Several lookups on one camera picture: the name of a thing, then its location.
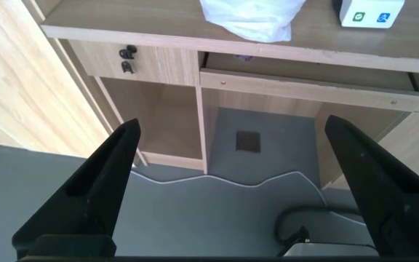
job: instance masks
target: green icon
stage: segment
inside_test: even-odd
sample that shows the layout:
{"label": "green icon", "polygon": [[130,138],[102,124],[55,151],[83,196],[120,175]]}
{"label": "green icon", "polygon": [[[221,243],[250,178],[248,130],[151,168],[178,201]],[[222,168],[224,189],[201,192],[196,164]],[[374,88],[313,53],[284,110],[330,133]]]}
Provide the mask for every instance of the green icon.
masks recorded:
{"label": "green icon", "polygon": [[354,15],[354,22],[361,22],[364,17],[364,12],[356,12]]}

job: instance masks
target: desk drawer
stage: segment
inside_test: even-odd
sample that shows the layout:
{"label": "desk drawer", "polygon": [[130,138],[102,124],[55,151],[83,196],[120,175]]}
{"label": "desk drawer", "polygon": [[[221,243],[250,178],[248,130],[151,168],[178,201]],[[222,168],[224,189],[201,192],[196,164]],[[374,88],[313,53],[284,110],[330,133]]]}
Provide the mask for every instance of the desk drawer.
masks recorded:
{"label": "desk drawer", "polygon": [[350,106],[419,106],[419,74],[399,71],[209,53],[200,80],[212,89]]}
{"label": "desk drawer", "polygon": [[[137,52],[133,59],[124,59],[119,51],[126,49],[126,44],[69,42],[90,76],[187,86],[195,86],[198,82],[197,51],[135,46]],[[123,71],[124,61],[131,65],[133,73]]]}

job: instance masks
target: gray floor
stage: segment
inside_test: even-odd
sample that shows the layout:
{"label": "gray floor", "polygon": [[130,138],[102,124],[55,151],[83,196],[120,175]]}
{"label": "gray floor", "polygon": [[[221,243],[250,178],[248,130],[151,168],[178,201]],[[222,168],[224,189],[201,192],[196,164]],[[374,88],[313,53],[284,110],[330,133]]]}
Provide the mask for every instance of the gray floor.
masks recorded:
{"label": "gray floor", "polygon": [[[312,118],[220,108],[209,173],[246,184],[300,171],[319,186]],[[236,151],[236,132],[260,133],[261,152]]]}
{"label": "gray floor", "polygon": [[[279,123],[281,133],[291,132],[282,131],[282,128],[289,127],[288,122]],[[305,128],[311,126],[308,121],[304,125]],[[269,146],[264,144],[267,141],[263,137],[265,131],[260,132],[264,141],[263,154]],[[306,134],[310,131],[295,132]],[[288,140],[283,143],[290,145],[290,150],[299,146]],[[305,152],[304,156],[312,156],[308,150]],[[254,184],[298,168],[317,183],[318,180],[314,177],[317,170],[315,164],[309,167],[307,162],[300,162],[302,164],[295,166],[298,163],[296,156],[289,152],[285,156],[287,158],[283,159],[289,164],[275,164],[275,170],[270,170],[269,164],[251,158],[256,164],[250,166],[246,172],[237,172],[236,175],[233,169],[225,171],[222,168],[224,165],[231,166],[230,164],[216,162],[217,174],[214,175],[239,183]],[[0,261],[15,259],[15,251],[11,246],[12,235],[83,161],[68,156],[0,146]],[[158,165],[138,167],[135,171],[160,181],[201,175],[198,170]],[[348,191],[329,190],[323,191],[323,194],[329,205],[355,205]],[[131,175],[113,238],[118,247],[117,255],[272,256],[280,248],[272,235],[275,217],[282,209],[300,204],[322,205],[314,187],[299,175],[270,180],[256,188],[235,186],[214,178],[159,185]],[[319,235],[319,239],[334,242],[334,239],[344,239],[350,235],[351,230],[347,227],[350,225],[345,225],[346,222],[338,222],[337,218],[330,216],[319,218],[320,221],[311,218],[309,222],[313,228],[316,224],[327,229],[318,231],[316,235]],[[298,226],[295,223],[307,220],[300,217],[295,221],[289,224]],[[348,241],[363,242],[367,237],[366,231],[357,229],[356,232],[358,233],[353,234],[355,237]]]}

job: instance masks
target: floor drain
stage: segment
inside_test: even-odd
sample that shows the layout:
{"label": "floor drain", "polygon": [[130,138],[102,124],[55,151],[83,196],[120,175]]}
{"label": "floor drain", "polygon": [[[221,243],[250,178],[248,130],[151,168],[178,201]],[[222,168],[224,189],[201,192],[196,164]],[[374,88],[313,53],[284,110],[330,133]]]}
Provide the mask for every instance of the floor drain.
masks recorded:
{"label": "floor drain", "polygon": [[260,133],[251,131],[237,131],[236,151],[261,152]]}

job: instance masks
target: open drawer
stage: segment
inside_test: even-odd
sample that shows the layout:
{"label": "open drawer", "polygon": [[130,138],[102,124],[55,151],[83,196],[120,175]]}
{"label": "open drawer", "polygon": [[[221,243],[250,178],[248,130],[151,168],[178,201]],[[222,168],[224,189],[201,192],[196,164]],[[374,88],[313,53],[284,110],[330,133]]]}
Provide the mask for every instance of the open drawer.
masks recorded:
{"label": "open drawer", "polygon": [[[221,110],[222,108],[239,109],[244,111],[255,111],[272,114],[281,114],[288,116],[303,116],[305,118],[312,119],[314,121],[314,132],[310,137],[305,138],[306,132],[293,132],[293,130],[299,130],[303,127],[295,126],[294,124],[287,124],[279,127],[278,122],[267,122],[265,119],[258,117],[247,117],[247,121],[250,123],[241,124],[242,127],[250,127],[248,130],[237,130],[238,131],[250,131],[260,133],[259,139],[261,146],[258,146],[259,152],[250,153],[247,157],[253,158],[251,162],[256,162],[256,155],[259,154],[260,158],[264,159],[264,162],[259,161],[260,165],[269,164],[271,166],[283,165],[282,162],[288,162],[288,158],[279,157],[279,154],[283,154],[285,151],[302,150],[304,143],[298,141],[316,141],[316,154],[319,167],[319,184],[321,187],[327,186],[329,183],[336,180],[342,174],[340,166],[335,158],[332,147],[327,139],[326,133],[324,132],[324,126],[326,124],[327,117],[329,115],[336,115],[344,119],[349,120],[355,124],[360,130],[365,132],[372,139],[379,141],[382,139],[390,130],[392,130],[400,121],[402,121],[409,113],[403,111],[395,111],[380,108],[368,108],[363,106],[348,106],[337,103],[325,103],[312,100],[299,100],[294,98],[283,98],[273,95],[260,95],[246,92],[234,92],[228,90],[215,90],[210,88],[202,88],[202,102],[203,102],[203,115],[204,115],[204,153],[206,154],[206,160],[209,163],[209,173],[214,173],[214,166],[224,165],[230,167],[234,164],[233,159],[240,158],[240,154],[236,149],[235,137],[237,136],[236,131],[229,130],[221,132],[221,129],[226,127],[222,126],[220,118],[220,112],[226,112],[227,110]],[[218,146],[218,142],[215,142],[215,134],[223,133],[227,138],[233,138],[229,146],[224,146],[230,150],[226,150],[230,156],[220,157],[215,154],[220,154],[221,150],[215,149],[221,148]],[[293,143],[282,144],[286,136],[295,133],[298,138],[288,138],[292,140],[298,140]],[[224,163],[215,163],[216,159]],[[294,156],[297,159],[293,162],[304,161],[300,155]],[[286,170],[278,170],[279,173],[285,172]],[[260,175],[269,177],[276,174],[264,174],[260,172]]]}
{"label": "open drawer", "polygon": [[145,160],[203,170],[195,88],[97,78],[123,121],[137,118]]}
{"label": "open drawer", "polygon": [[209,53],[201,86],[397,111],[419,107],[419,74]]}

